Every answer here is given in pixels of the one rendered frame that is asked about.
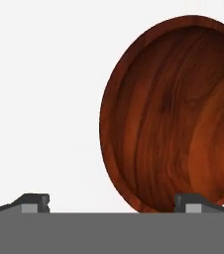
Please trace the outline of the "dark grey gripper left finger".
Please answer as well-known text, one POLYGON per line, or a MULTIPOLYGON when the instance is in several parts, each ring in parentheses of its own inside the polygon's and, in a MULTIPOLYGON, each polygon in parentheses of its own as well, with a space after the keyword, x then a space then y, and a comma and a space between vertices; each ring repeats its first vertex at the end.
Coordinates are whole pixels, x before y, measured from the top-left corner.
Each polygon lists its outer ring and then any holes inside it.
POLYGON ((4 213, 49 213, 48 193, 24 193, 11 203, 0 206, 4 213))

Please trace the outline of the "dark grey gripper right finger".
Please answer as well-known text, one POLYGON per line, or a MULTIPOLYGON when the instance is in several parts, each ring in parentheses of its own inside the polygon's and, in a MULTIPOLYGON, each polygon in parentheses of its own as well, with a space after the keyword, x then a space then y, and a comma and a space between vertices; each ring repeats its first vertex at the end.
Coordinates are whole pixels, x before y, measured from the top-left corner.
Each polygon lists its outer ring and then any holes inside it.
POLYGON ((224 212, 224 206, 214 204, 198 193, 177 193, 174 196, 173 211, 180 213, 224 212))

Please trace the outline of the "large brown wooden bowl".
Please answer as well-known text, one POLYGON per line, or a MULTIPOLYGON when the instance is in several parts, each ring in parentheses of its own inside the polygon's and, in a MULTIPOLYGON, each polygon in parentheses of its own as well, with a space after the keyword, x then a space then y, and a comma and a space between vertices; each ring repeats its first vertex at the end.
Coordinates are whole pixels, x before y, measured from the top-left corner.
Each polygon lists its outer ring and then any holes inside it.
POLYGON ((163 21, 116 64, 100 108, 102 157, 139 212, 171 212, 179 193, 224 203, 224 24, 163 21))

